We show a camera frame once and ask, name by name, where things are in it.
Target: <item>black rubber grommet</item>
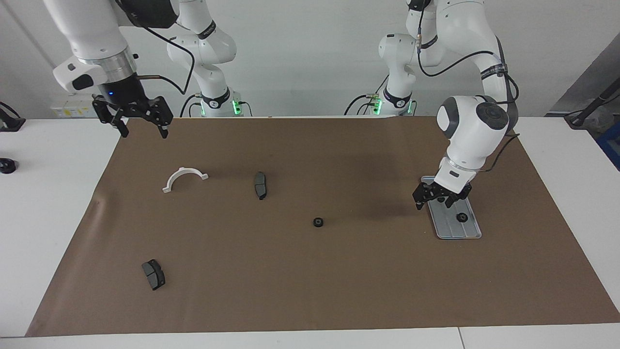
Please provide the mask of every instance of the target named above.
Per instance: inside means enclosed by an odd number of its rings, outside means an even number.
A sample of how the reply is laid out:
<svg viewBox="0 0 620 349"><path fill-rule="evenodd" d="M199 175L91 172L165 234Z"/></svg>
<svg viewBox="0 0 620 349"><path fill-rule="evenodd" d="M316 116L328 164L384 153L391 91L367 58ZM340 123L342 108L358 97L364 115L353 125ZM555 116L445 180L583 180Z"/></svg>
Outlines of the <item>black rubber grommet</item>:
<svg viewBox="0 0 620 349"><path fill-rule="evenodd" d="M9 175L17 170L15 161L7 158L0 158L0 173Z"/></svg>
<svg viewBox="0 0 620 349"><path fill-rule="evenodd" d="M317 227L317 228L321 228L323 226L325 222L323 221L323 218L320 217L316 217L313 221L312 224Z"/></svg>
<svg viewBox="0 0 620 349"><path fill-rule="evenodd" d="M458 220L460 223L465 223L469 220L469 217L465 213L459 213L458 215L456 215L456 220Z"/></svg>

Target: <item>electrical outlet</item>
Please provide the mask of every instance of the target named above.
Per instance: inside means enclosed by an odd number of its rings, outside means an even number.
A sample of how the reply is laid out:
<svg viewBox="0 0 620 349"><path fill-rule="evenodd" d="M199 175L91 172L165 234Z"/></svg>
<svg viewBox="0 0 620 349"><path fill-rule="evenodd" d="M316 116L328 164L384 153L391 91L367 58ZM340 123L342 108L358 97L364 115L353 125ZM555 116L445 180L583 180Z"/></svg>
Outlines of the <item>electrical outlet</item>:
<svg viewBox="0 0 620 349"><path fill-rule="evenodd" d="M92 118L97 117L97 114L95 113L95 109L92 107L92 100L81 101L79 105L79 111L82 112L83 117L92 117Z"/></svg>
<svg viewBox="0 0 620 349"><path fill-rule="evenodd" d="M64 105L65 114L69 112L71 117L84 117L80 109L81 103L82 101L68 101L67 104Z"/></svg>
<svg viewBox="0 0 620 349"><path fill-rule="evenodd" d="M64 105L67 104L67 101L54 101L52 102L52 104L50 105L50 109L52 111L52 113L54 113L55 117L71 117L71 113L69 113L69 115L65 114L64 112Z"/></svg>

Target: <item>black cable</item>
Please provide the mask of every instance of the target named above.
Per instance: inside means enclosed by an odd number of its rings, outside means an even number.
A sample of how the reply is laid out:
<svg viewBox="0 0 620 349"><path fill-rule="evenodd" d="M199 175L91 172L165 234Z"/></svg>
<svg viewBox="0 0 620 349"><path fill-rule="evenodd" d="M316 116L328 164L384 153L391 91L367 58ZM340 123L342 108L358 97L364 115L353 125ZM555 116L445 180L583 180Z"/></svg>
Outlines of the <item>black cable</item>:
<svg viewBox="0 0 620 349"><path fill-rule="evenodd" d="M602 104L601 104L601 107L602 107L602 106L604 106L604 105L606 105L606 104L609 104L609 103L611 103L611 102L615 101L618 97L620 97L620 94L618 94L616 97L613 97L613 98L611 98L611 99L608 99L607 101L605 101L605 103L602 103ZM578 112L582 112L582 111L584 111L584 110L585 110L585 109L579 109L578 111L569 112L569 113L567 113L567 114L562 115L562 117L568 117L568 116L571 116L571 115L573 115L573 114L577 114Z"/></svg>
<svg viewBox="0 0 620 349"><path fill-rule="evenodd" d="M185 112L185 107L187 107L187 104L190 102L190 100L192 98L198 98L198 96L199 94L193 94L185 100L185 103L183 103L183 107L181 108L181 113L179 113L179 117L183 117L183 113Z"/></svg>
<svg viewBox="0 0 620 349"><path fill-rule="evenodd" d="M424 17L424 10L425 7L422 8L422 11L420 13L420 23L418 24L418 35L422 36L422 18ZM418 66L420 67L420 70L422 71L422 73L424 73L424 75L428 76L429 78L432 78L434 76L438 76L441 75L443 73L445 73L446 71L454 68L457 64L461 63L462 61L473 57L475 55L481 55L481 54L489 54L492 56L495 56L495 54L491 51L478 51L478 52L474 52L474 53L470 53L468 55L466 55L465 57L462 57L460 60L454 62L453 64L451 64L449 67L445 68L444 70L438 72L438 73L434 73L434 74L429 74L424 70L424 67L422 66L422 61L420 60L420 55L422 54L422 49L418 48Z"/></svg>
<svg viewBox="0 0 620 349"><path fill-rule="evenodd" d="M605 104L609 104L609 103L615 101L618 97L620 97L620 94L618 94L616 97L613 97L612 99L608 99L607 101L605 101L605 103L603 103L601 105L604 106Z"/></svg>
<svg viewBox="0 0 620 349"><path fill-rule="evenodd" d="M497 104L510 104L510 103L514 103L519 98L519 95L521 94L520 91L519 91L519 85L516 84L515 80L513 80L513 78L510 75L508 75L507 72L504 73L504 74L506 74L506 78L515 87L515 97L512 98L512 102L504 101L504 102L498 102Z"/></svg>
<svg viewBox="0 0 620 349"><path fill-rule="evenodd" d="M8 111L10 111L11 113L15 114L15 116L17 116L17 118L20 118L19 114L15 111L15 109L11 108L10 105L4 103L4 102L0 102L0 106L5 107Z"/></svg>
<svg viewBox="0 0 620 349"><path fill-rule="evenodd" d="M117 5L121 8L121 10L123 10L123 12L124 12L126 15L128 15L128 16L130 16L130 17L133 17L133 15L132 15L129 11L127 11L127 9L123 6L123 4L121 3L121 0L115 0L115 2L116 2L116 3L117 3ZM183 50L183 51L187 52L187 53L188 53L188 54L192 57L192 65L191 65L191 67L190 67L190 72L189 72L189 74L187 75L187 80L186 80L186 82L185 82L185 88L184 88L184 89L181 89L181 88L179 87L179 85L177 85L177 84L173 83L173 82L172 82L172 80L170 80L170 79L168 79L168 78L165 78L165 77L163 77L163 76L159 76L159 78L160 78L160 79L162 79L162 80L164 80L164 81L167 81L167 82L169 82L169 83L173 84L173 85L174 85L174 87L176 87L176 88L179 90L179 92L181 92L181 94L183 94L183 95L184 95L185 93L187 93L187 88L190 86L190 81L192 80L192 73L193 73L193 69L194 69L194 66L195 66L195 64L196 64L196 58L194 57L193 53L192 53L190 50L186 49L185 47L180 46L180 45L178 45L178 44L176 44L176 43L172 42L170 39L167 39L167 38L165 38L165 37L161 36L160 34L158 34L157 32L155 32L153 29L151 29L151 28L147 28L147 27L144 27L144 26L142 26L141 24L140 24L140 26L141 26L144 30L146 30L147 32L149 32L149 33L151 33L151 34L155 35L156 37L160 38L161 40L163 40L163 41L165 41L165 42L167 42L167 43L171 44L171 45L172 45L172 46L174 46L174 47L177 47L177 48L179 48L179 49L181 49L181 50Z"/></svg>
<svg viewBox="0 0 620 349"><path fill-rule="evenodd" d="M345 110L345 113L344 113L343 115L347 115L347 114L348 114L348 112L349 112L349 110L351 109L351 107L355 104L355 102L357 102L357 101L359 101L360 99L363 99L363 98L368 98L368 97L366 97L366 95L365 95L365 94L362 94L361 96L357 96L357 97L356 97L356 98L355 98L355 99L354 99L354 100L353 100L353 101L352 101L352 102L348 105L347 110Z"/></svg>
<svg viewBox="0 0 620 349"><path fill-rule="evenodd" d="M192 107L193 107L193 106L199 106L199 107L202 107L202 104L200 104L200 103L192 103L192 105L190 106L190 110L189 110L190 117L192 117Z"/></svg>
<svg viewBox="0 0 620 349"><path fill-rule="evenodd" d="M379 85L379 87L377 88L377 91L375 91L375 92L374 92L374 94L378 94L378 93L379 93L379 91L381 90L381 88L383 87L383 85L386 83L386 81L388 80L388 78L389 78L389 74L388 74L388 75L386 75L386 78L385 78L385 79L383 79L383 82ZM364 109L364 114L363 114L363 115L366 115L366 113L368 112L368 107L370 107L370 106L366 106L366 109Z"/></svg>
<svg viewBox="0 0 620 349"><path fill-rule="evenodd" d="M250 116L254 117L254 114L252 113L252 106L250 106L248 102L241 101L239 104L247 104L247 108L250 109Z"/></svg>
<svg viewBox="0 0 620 349"><path fill-rule="evenodd" d="M167 81L168 83L170 83L171 85L173 85L174 87L176 87L179 92L181 94L185 94L185 92L183 92L183 90L181 89L181 87L179 87L179 85L177 85L177 83L175 83L174 81L170 80L169 78L166 78L165 76L161 76L161 75L138 75L138 80L164 80Z"/></svg>
<svg viewBox="0 0 620 349"><path fill-rule="evenodd" d="M493 168L495 167L495 165L497 164L497 160L500 159L500 156L502 156L503 151L506 149L506 147L508 146L508 144L510 144L510 142L514 141L515 139L517 139L521 134L516 134L514 136L510 136L510 139L506 142L506 144L504 144L504 146L502 147L502 149L500 150L499 153L497 153L497 156L495 157L495 161L493 161L493 165L491 165L491 168L489 168L488 170L483 170L480 171L481 173L483 172L491 172L493 170Z"/></svg>
<svg viewBox="0 0 620 349"><path fill-rule="evenodd" d="M415 108L413 113L411 113L411 116L415 116L415 111L418 110L418 101L412 101L412 103L415 103Z"/></svg>
<svg viewBox="0 0 620 349"><path fill-rule="evenodd" d="M441 71L439 71L439 72L437 72L437 73L429 74L429 73L427 73L427 72L424 70L424 67L422 66L422 61L420 61L420 54L421 54L421 51L419 50L419 51L418 51L418 66L420 67L420 70L422 71L422 73L424 73L424 75L428 76L429 78L433 78L433 77L435 77L435 76L439 76L439 75L441 75L441 74L443 74L443 73L447 72L448 70L450 70L450 69L454 68L456 65L458 65L458 64L459 64L459 63L461 63L462 61L467 60L468 58L473 57L473 56L475 56L475 55L481 55L481 54L483 54L483 53L484 53L484 54L489 54L489 55L494 55L494 54L493 54L493 52L491 52L491 51L478 51L478 52L470 53L470 54L466 55L465 57L462 57L460 60L458 60L458 61L456 61L456 62L452 63L449 67L445 68L444 70L441 70Z"/></svg>
<svg viewBox="0 0 620 349"><path fill-rule="evenodd" d="M372 105L373 105L373 103L366 103L366 104L362 104L362 105L360 106L360 108L357 110L357 114L356 114L356 115L360 115L361 108L366 107L366 110L368 110L368 107L370 107L370 106L372 106Z"/></svg>

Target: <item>black stand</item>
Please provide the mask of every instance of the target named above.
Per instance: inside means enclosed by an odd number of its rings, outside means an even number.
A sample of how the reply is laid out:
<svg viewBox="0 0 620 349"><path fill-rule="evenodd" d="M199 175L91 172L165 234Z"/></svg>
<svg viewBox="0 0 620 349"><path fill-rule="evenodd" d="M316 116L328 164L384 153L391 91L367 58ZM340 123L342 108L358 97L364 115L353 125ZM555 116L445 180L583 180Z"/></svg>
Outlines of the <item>black stand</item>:
<svg viewBox="0 0 620 349"><path fill-rule="evenodd" d="M614 81L598 98L596 98L589 106L587 106L581 114L577 116L567 116L564 120L569 123L571 129L579 129L583 126L585 119L590 116L598 107L602 106L611 96L620 89L620 78Z"/></svg>
<svg viewBox="0 0 620 349"><path fill-rule="evenodd" d="M2 120L2 125L0 125L0 132L17 132L22 128L26 119L18 117L14 119L6 114L4 110L0 109L0 120Z"/></svg>

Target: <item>black object on table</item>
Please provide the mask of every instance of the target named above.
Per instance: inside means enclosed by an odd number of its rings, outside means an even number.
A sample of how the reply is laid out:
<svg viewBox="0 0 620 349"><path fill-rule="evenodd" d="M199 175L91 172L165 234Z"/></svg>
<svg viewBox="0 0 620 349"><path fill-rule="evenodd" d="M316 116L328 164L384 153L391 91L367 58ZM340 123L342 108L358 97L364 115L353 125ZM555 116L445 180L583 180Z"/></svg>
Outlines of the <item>black object on table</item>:
<svg viewBox="0 0 620 349"><path fill-rule="evenodd" d="M259 200L264 200L267 197L267 182L264 173L258 172L254 177L254 189Z"/></svg>
<svg viewBox="0 0 620 349"><path fill-rule="evenodd" d="M0 173L9 175L17 170L17 163L14 160L0 158Z"/></svg>
<svg viewBox="0 0 620 349"><path fill-rule="evenodd" d="M19 114L13 110L13 108L9 107L7 104L0 102L0 105L5 107L8 111L12 112L17 116L17 118L13 118L9 116L4 110L0 108L0 120L2 123L0 124L0 132L17 132L22 128L26 119L19 117Z"/></svg>
<svg viewBox="0 0 620 349"><path fill-rule="evenodd" d="M320 217L316 217L313 221L312 224L317 227L317 228L321 228L323 226L323 224L325 224L325 221L323 220L323 218Z"/></svg>
<svg viewBox="0 0 620 349"><path fill-rule="evenodd" d="M466 213L461 212L456 215L456 220L458 220L460 223L465 223L469 220L469 217Z"/></svg>
<svg viewBox="0 0 620 349"><path fill-rule="evenodd" d="M166 284L164 272L156 260L149 260L148 262L143 263L142 270L144 270L146 279L149 281L153 291Z"/></svg>

